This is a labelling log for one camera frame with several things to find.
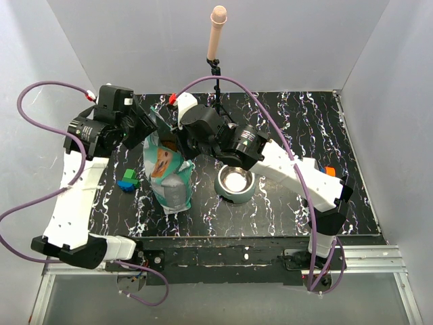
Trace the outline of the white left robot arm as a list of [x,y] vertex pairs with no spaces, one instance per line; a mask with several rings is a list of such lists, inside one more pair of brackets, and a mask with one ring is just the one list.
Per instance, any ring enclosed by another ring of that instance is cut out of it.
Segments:
[[103,85],[91,107],[93,118],[82,112],[72,119],[64,141],[64,174],[67,190],[57,197],[53,214],[31,249],[68,265],[95,269],[107,261],[120,260],[138,270],[144,255],[136,241],[126,236],[100,236],[88,230],[99,180],[113,151],[123,144],[133,149],[156,130],[132,89]]

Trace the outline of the green pet food bag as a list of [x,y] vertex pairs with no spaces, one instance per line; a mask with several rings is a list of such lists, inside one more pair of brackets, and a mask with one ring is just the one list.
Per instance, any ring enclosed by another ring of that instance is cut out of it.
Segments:
[[145,178],[167,215],[186,211],[191,208],[191,174],[195,165],[183,158],[171,127],[153,107],[150,118],[157,130],[143,142]]

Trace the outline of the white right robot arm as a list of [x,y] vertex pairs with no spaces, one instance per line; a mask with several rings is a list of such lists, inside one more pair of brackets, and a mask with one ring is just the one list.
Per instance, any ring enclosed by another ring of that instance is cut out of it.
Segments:
[[185,158],[211,156],[228,167],[280,183],[311,205],[306,260],[314,269],[325,267],[345,222],[342,208],[352,195],[352,186],[320,171],[315,159],[296,158],[290,149],[253,126],[227,123],[214,108],[197,103],[188,93],[173,105],[178,113],[173,133]]

